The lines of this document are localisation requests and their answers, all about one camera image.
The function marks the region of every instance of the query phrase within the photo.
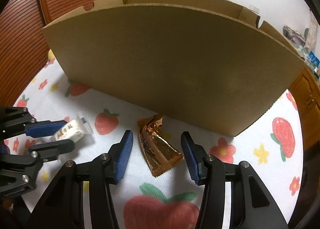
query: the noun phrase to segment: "cabinet door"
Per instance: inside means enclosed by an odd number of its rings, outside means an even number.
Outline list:
[[[302,71],[289,90],[297,103],[299,114],[307,110],[307,105],[312,102],[312,99],[315,101],[314,97],[318,93],[308,69]]]
[[[320,99],[311,101],[300,119],[303,149],[306,150],[320,140]]]

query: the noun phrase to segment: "flower center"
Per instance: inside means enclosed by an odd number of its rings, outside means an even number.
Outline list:
[[[225,156],[226,154],[227,154],[226,149],[221,149],[221,150],[220,150],[220,155],[221,155],[221,156]]]

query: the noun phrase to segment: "blue package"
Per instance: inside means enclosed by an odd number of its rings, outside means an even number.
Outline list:
[[[314,65],[314,67],[319,68],[320,60],[316,57],[316,55],[312,51],[309,53],[309,58],[311,63]]]

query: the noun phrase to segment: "crumpled wrapper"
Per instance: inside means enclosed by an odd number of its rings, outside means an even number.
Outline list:
[[[173,168],[183,155],[161,137],[162,114],[138,120],[139,139],[145,159],[154,177]]]

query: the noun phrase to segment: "white tablecloth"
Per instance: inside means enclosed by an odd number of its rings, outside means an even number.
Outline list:
[[[76,143],[73,152],[61,155],[57,161],[44,163],[36,181],[37,189],[23,195],[30,211],[65,161],[91,161],[108,152],[112,144],[120,141],[124,131],[130,129],[134,133],[134,144],[124,179],[118,185],[110,186],[120,228],[187,229],[195,223],[204,187],[196,186],[191,180],[185,161],[154,178],[142,155],[137,120],[151,117],[154,112],[68,81],[54,59],[32,80],[16,105],[28,107],[38,121],[69,120],[75,118],[81,110],[93,129],[92,135]],[[104,132],[109,133],[100,135],[95,121],[104,109],[119,115],[102,118]],[[235,138],[164,117],[164,136],[180,152],[180,135],[183,131],[189,131],[196,144],[203,145],[207,152],[222,161],[235,164],[242,160],[248,161],[276,200],[286,221],[289,221],[299,193],[303,148],[298,111],[288,90],[259,120]],[[11,154],[23,154],[25,147],[46,140],[21,135],[5,143]],[[91,228],[88,187],[89,183],[85,182],[84,212],[87,229]],[[171,201],[170,198],[177,194],[182,194],[180,200]],[[230,184],[226,183],[224,228],[229,228],[229,219]]]

